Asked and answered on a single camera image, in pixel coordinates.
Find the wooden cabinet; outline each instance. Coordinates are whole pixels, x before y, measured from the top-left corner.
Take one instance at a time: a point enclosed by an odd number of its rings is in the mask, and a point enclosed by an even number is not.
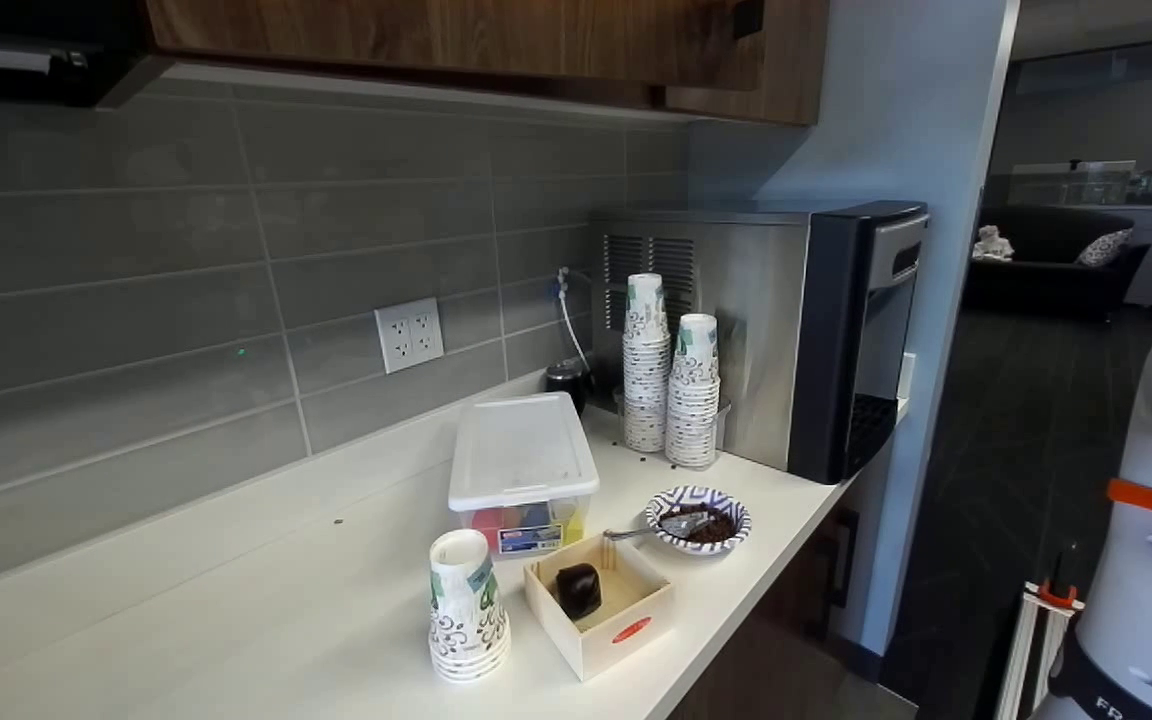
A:
[[[828,0],[145,0],[158,56],[812,126]]]

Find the wall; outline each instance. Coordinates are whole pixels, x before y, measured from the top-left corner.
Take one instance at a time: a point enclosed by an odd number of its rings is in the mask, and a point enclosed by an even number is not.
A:
[[[682,126],[510,105],[0,105],[0,572],[566,355],[585,211],[680,173]],[[419,298],[446,355],[385,377],[370,308]]]
[[[944,362],[958,308],[968,237],[986,170],[1017,0],[833,0],[823,107],[806,132],[703,128],[692,198],[909,198],[930,210],[909,349],[919,355],[890,468],[861,479],[863,528],[843,637],[889,652]]]
[[[992,158],[997,173],[1090,158],[1152,170],[1152,79],[1009,91]]]

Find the kitchen counter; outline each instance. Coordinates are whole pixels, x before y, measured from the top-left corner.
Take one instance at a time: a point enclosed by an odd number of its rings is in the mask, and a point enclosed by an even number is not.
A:
[[[680,474],[591,431],[591,534],[626,528],[671,486],[715,486],[748,505],[748,542],[723,562],[641,542],[674,582],[674,625],[591,686],[530,620],[526,562],[494,562],[509,668],[446,687],[422,649],[422,551],[452,524],[442,490],[465,410],[0,575],[0,715],[669,715],[843,497],[736,457]]]

